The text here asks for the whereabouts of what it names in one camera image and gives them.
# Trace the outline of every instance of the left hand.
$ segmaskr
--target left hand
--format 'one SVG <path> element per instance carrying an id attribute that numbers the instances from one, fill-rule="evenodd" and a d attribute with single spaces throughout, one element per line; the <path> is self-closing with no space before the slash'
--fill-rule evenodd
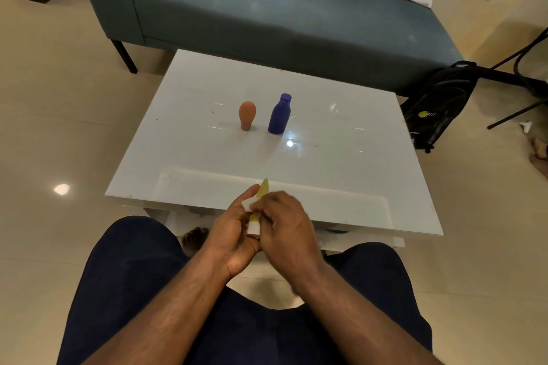
<path id="1" fill-rule="evenodd" d="M 223 215 L 215 220 L 202 247 L 222 260 L 230 278 L 240 274 L 260 251 L 259 240 L 246 235 L 251 214 L 246 213 L 242 207 L 242 201 L 255 196 L 258 191 L 259 185 L 255 184 L 238 196 Z"/>

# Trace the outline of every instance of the orange object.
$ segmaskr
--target orange object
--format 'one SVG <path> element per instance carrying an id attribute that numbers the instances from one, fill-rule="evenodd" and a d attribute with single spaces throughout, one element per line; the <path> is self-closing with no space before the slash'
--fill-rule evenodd
<path id="1" fill-rule="evenodd" d="M 255 114 L 257 113 L 257 107 L 251 101 L 245 101 L 240 106 L 239 116 L 240 116 L 240 127 L 243 131 L 248 132 L 251 128 L 251 123 L 255 119 Z"/>

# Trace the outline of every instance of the right hand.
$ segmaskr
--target right hand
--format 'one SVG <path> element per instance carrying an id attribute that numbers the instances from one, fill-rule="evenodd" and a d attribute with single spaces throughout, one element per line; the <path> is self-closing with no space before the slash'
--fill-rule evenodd
<path id="1" fill-rule="evenodd" d="M 286 192 L 271 192 L 251 205 L 260 213 L 261 249 L 291 284 L 302 273 L 323 265 L 312 221 L 301 203 Z"/>

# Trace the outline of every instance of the forearm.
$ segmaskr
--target forearm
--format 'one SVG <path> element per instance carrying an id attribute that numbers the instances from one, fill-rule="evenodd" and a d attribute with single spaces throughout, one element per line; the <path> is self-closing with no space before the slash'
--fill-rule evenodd
<path id="1" fill-rule="evenodd" d="M 204 250 L 83 365 L 181 365 L 229 280 L 222 261 Z"/>
<path id="2" fill-rule="evenodd" d="M 441 364 L 326 263 L 293 281 L 351 365 Z"/>

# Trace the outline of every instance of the sofa cushion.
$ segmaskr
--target sofa cushion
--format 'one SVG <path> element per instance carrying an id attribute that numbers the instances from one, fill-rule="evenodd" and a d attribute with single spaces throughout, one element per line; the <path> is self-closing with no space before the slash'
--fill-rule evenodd
<path id="1" fill-rule="evenodd" d="M 134 0 L 145 41 L 402 92 L 461 59 L 407 0 Z"/>

